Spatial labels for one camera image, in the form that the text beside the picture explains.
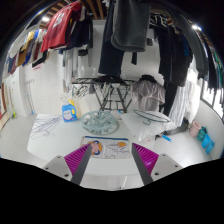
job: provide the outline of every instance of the clothing rack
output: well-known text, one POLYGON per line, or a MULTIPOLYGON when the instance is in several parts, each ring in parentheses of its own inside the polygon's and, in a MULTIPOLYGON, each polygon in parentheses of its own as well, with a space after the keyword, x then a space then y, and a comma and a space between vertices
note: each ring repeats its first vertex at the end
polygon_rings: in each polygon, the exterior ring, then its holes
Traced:
MULTIPOLYGON (((126 105, 125 104, 126 97, 127 97, 128 92, 129 92, 129 90, 131 88, 131 84, 133 82, 135 82, 135 81, 133 81, 133 80, 123 80, 123 81, 124 81, 124 83, 119 83, 120 84, 119 87, 115 88, 115 87, 111 86, 111 90, 109 90, 110 91, 110 95, 111 96, 112 95, 118 95, 119 96, 119 100, 110 100, 110 99, 108 99, 108 97, 105 97, 103 99, 103 101, 101 102, 100 101, 100 97, 99 97, 97 91, 95 91, 95 95, 96 95, 97 101, 98 101, 98 103, 100 105, 100 109, 99 109, 100 111, 101 110, 102 111, 104 111, 104 110, 110 110, 111 111, 112 110, 111 103, 112 102, 116 102, 117 110, 120 110, 120 111, 123 111, 124 113, 127 113, 127 109, 130 106, 132 99, 130 99, 128 104, 126 105), (121 103, 122 108, 118 108, 118 103, 121 103)), ((104 85, 104 82, 96 82, 96 81, 94 81, 93 78, 78 78, 74 82, 72 82, 72 84, 82 84, 82 85, 84 85, 84 84, 94 84, 94 85, 97 85, 97 87, 99 89, 102 89, 102 86, 104 85)))

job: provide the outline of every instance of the hanging clothes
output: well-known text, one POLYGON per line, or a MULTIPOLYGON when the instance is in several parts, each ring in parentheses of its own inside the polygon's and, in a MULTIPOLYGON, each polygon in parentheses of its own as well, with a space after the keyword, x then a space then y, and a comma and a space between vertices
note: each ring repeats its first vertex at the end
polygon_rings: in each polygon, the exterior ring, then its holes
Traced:
POLYGON ((196 31, 192 29, 190 23, 186 20, 186 18, 171 8, 168 9, 169 13, 175 18, 178 23, 180 29, 183 32, 183 35, 186 37, 193 54, 196 60, 196 68, 198 72, 202 75, 207 76, 208 74, 208 60, 205 55, 205 51, 202 47, 201 41, 197 36, 196 31))
POLYGON ((156 27, 150 26, 150 29, 151 28, 155 31, 159 42, 160 65, 158 73, 163 76, 165 82, 171 82, 172 58, 174 58, 174 46, 170 33, 171 28, 169 26, 163 26, 160 21, 156 27))
POLYGON ((168 117, 176 97, 178 86, 173 83, 165 82, 164 88, 166 90, 165 103, 160 107, 160 111, 164 109, 163 114, 168 117))
POLYGON ((138 102, 142 111, 159 111, 159 105, 165 103, 165 89, 158 83, 148 80, 131 84, 132 102, 138 102))
POLYGON ((180 127, 187 107, 189 107, 190 95, 192 94, 193 84, 186 81, 185 87, 178 87, 177 94, 170 110, 169 118, 177 126, 180 127))
POLYGON ((16 71, 16 68, 17 68, 16 60, 17 60, 17 58, 18 58, 18 53, 14 56, 14 59, 13 59, 12 69, 10 71, 11 75, 16 71))
POLYGON ((33 38, 34 38, 34 32, 29 32, 29 34, 27 35, 27 37, 25 39, 25 43, 21 47, 20 52, 19 52, 19 58, 18 58, 18 64, 17 64, 18 67, 25 62, 27 48, 28 48, 30 42, 33 40, 33 38))
POLYGON ((33 48, 35 46, 35 40, 37 39, 39 34, 39 29, 34 33, 34 37, 33 39, 30 41, 30 44, 27 48, 27 52, 26 52, 26 58, 25 58, 25 62, 22 64, 22 66, 26 66, 29 65, 30 63, 33 62, 32 60, 32 52, 33 52, 33 48))
POLYGON ((144 52, 150 18, 149 1, 116 1, 111 43, 125 52, 144 52))
POLYGON ((82 5, 79 1, 73 2, 59 10, 47 23, 47 34, 45 35, 41 52, 49 48, 67 46, 72 25, 80 19, 82 5))
POLYGON ((208 89, 217 89, 217 74, 216 74, 216 68, 213 60, 213 56, 211 53, 211 50, 207 44, 207 41, 205 40, 204 36, 200 33, 200 36, 202 40, 204 41, 204 45, 208 54, 208 63, 209 63, 209 72, 208 72, 208 77, 201 75, 199 73, 198 79, 203 78, 204 80, 208 81, 208 89))
POLYGON ((70 41, 63 50, 69 50, 74 47, 82 47, 83 45, 89 44, 89 47, 92 48, 93 40, 93 21, 90 16, 85 17, 82 21, 77 21, 74 27, 74 30, 71 34, 70 41))
POLYGON ((98 72, 108 76, 120 76, 124 51, 111 44, 113 34, 113 14, 115 0, 110 1, 107 20, 104 27, 103 42, 101 48, 100 64, 98 72))
POLYGON ((39 30, 38 36, 34 42, 34 47, 31 54, 32 63, 37 62, 39 59, 43 57, 43 52, 41 52, 41 45, 44 40, 44 36, 46 35, 46 31, 44 29, 39 30))
POLYGON ((170 28, 170 32, 175 55, 172 58, 171 83, 184 87, 187 79, 188 68, 193 60, 193 53, 183 34, 176 34, 172 27, 170 28))
POLYGON ((39 60, 35 61, 34 63, 32 63, 32 68, 36 67, 39 64, 42 64, 43 62, 46 61, 47 59, 47 50, 43 52, 43 56, 42 58, 40 58, 39 60))
POLYGON ((191 83, 192 88, 189 95, 189 101, 186 107, 184 117, 189 121, 191 124, 198 112, 198 108, 200 105, 200 94, 201 94, 201 87, 197 84, 191 83))

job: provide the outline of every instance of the ceiling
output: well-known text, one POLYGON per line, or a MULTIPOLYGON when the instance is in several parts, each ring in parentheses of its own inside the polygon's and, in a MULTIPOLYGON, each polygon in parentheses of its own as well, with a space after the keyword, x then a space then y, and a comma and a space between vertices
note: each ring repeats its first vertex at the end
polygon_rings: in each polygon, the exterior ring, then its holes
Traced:
MULTIPOLYGON (((48 17, 49 19, 51 19, 60 9, 62 9, 64 6, 66 6, 72 2, 74 2, 74 1, 64 0, 64 1, 60 1, 58 3, 55 3, 55 5, 53 7, 51 7, 51 9, 46 13, 45 16, 48 17)), ((86 8, 87 13, 92 17, 93 20, 106 19, 108 8, 105 6, 105 3, 102 3, 103 2, 102 0, 80 0, 80 2, 86 8)), ((163 9, 163 5, 152 2, 151 8, 152 9, 163 9)), ((40 28, 44 29, 46 24, 47 24, 47 22, 42 21, 40 28)), ((213 51, 213 45, 212 45, 211 41, 208 39, 208 37, 204 33, 202 33, 202 34, 203 34, 206 42, 208 43, 209 47, 211 48, 211 51, 213 51)))
MULTIPOLYGON (((47 15, 51 18, 57 10, 60 10, 63 5, 68 4, 68 2, 71 2, 71 0, 1 0, 0 81, 7 51, 21 30, 24 29, 29 21, 33 19, 34 15, 41 10, 46 9, 47 15)), ((95 15, 91 15, 93 19, 100 20, 106 18, 107 9, 102 1, 82 0, 82 2, 89 13, 94 13, 95 11, 95 15)), ((156 0, 156 2, 163 2, 177 9, 192 23, 197 23, 198 26, 202 27, 203 34, 206 36, 208 44, 213 46, 220 60, 224 63, 224 29, 222 28, 224 16, 222 1, 156 0)))
MULTIPOLYGON (((47 12, 45 16, 51 19, 60 9, 72 2, 74 1, 66 0, 55 3, 55 5, 47 12)), ((80 0, 80 2, 86 8, 87 13, 92 17, 93 20, 106 18, 107 8, 105 3, 102 3, 102 0, 80 0)), ((45 28, 46 24, 47 22, 42 21, 40 28, 45 28)))

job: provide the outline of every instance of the plastic bottle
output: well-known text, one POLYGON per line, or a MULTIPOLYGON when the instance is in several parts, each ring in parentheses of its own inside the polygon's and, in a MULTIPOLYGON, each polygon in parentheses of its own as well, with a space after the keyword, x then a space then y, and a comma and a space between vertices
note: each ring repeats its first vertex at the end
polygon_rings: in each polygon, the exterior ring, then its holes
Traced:
POLYGON ((72 122, 76 121, 76 109, 73 105, 69 104, 68 101, 64 101, 64 105, 62 106, 62 117, 64 122, 72 122))
POLYGON ((78 100, 74 101, 72 99, 69 99, 68 102, 75 107, 77 118, 81 118, 82 117, 82 113, 81 113, 81 110, 80 110, 79 101, 78 100))

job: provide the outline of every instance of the white table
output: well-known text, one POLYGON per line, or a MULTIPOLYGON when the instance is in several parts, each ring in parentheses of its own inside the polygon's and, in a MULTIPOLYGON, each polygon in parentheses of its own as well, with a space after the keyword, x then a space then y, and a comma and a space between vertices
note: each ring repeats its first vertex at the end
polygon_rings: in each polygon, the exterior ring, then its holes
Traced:
MULTIPOLYGON (((53 115, 38 114, 38 118, 55 117, 53 115)), ((155 140, 138 143, 132 136, 128 128, 122 121, 119 121, 119 129, 104 137, 127 138, 129 140, 129 150, 131 152, 132 142, 153 150, 155 140)), ((63 119, 50 131, 50 136, 43 136, 41 133, 29 139, 27 150, 31 154, 49 162, 55 156, 66 156, 80 147, 83 136, 94 136, 86 131, 81 121, 77 120, 71 123, 65 123, 63 119)), ((139 175, 138 168, 132 154, 128 159, 99 159, 90 158, 85 174, 95 176, 129 176, 139 175)))

